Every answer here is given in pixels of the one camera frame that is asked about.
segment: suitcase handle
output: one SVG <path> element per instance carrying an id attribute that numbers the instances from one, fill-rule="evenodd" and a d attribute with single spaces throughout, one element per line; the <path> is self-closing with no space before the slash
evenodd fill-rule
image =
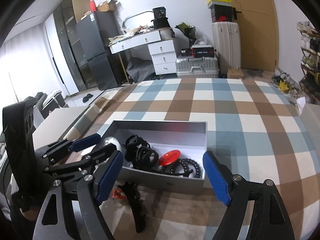
<path id="1" fill-rule="evenodd" d="M 201 67 L 201 66 L 193 66 L 193 67 L 191 67 L 191 69 L 190 69 L 190 73 L 193 73 L 193 70 L 194 69 L 200 69 L 202 72 L 204 72 L 203 71 L 203 68 Z"/>
<path id="2" fill-rule="evenodd" d="M 189 62 L 204 62 L 204 57 L 188 58 Z"/>

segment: plaid tablecloth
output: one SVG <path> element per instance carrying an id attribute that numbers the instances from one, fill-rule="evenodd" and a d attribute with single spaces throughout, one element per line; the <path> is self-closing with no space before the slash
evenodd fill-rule
<path id="1" fill-rule="evenodd" d="M 307 239 L 319 223 L 319 161 L 295 107 L 277 88 L 234 79 L 142 82 L 106 93 L 67 138 L 102 135 L 113 120 L 206 121 L 208 150 L 221 163 L 247 180 L 276 183 L 296 239 Z M 200 196 L 139 191 L 147 209 L 142 234 L 129 206 L 109 199 L 101 207 L 116 239 L 212 239 L 226 210 L 208 188 Z M 251 212 L 250 204 L 239 239 Z"/>

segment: silver bolt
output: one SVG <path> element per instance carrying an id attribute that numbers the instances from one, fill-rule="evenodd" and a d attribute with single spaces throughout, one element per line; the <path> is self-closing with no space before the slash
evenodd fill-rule
<path id="1" fill-rule="evenodd" d="M 235 181 L 241 181 L 242 177 L 240 175 L 238 175 L 238 174 L 235 174 L 235 175 L 233 175 L 233 179 Z"/>
<path id="2" fill-rule="evenodd" d="M 273 186 L 273 181 L 272 181 L 271 179 L 267 179 L 267 180 L 266 180 L 266 184 L 267 184 L 268 186 Z"/>
<path id="3" fill-rule="evenodd" d="M 60 183 L 61 183 L 61 180 L 57 179 L 57 180 L 55 180 L 55 181 L 53 182 L 53 185 L 54 185 L 55 187 L 57 187 L 57 186 L 60 185 Z"/>
<path id="4" fill-rule="evenodd" d="M 92 180 L 92 178 L 93 178 L 92 175 L 86 175 L 86 176 L 84 176 L 84 180 L 85 180 L 85 181 Z"/>

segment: open box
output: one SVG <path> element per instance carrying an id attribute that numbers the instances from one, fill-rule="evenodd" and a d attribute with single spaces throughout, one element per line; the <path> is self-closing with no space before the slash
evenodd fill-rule
<path id="1" fill-rule="evenodd" d="M 203 190 L 205 177 L 202 156 L 207 151 L 206 125 L 206 122 L 115 120 L 103 134 L 100 145 L 96 147 L 102 146 L 105 138 L 109 136 L 115 137 L 123 145 L 127 138 L 137 134 L 156 150 L 159 157 L 171 150 L 180 150 L 180 158 L 193 159 L 200 165 L 199 179 L 193 178 L 195 172 L 187 178 L 136 170 L 130 168 L 131 163 L 124 160 L 118 180 L 134 182 L 157 190 L 197 195 Z M 183 172 L 183 168 L 178 166 L 176 172 Z"/>

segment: red oval badge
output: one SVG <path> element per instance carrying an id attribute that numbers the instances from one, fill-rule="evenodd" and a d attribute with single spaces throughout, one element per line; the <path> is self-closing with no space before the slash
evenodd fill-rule
<path id="1" fill-rule="evenodd" d="M 167 152 L 166 154 L 162 155 L 159 159 L 159 164 L 161 166 L 167 166 L 171 163 L 174 163 L 179 157 L 181 152 L 179 150 L 172 150 Z"/>

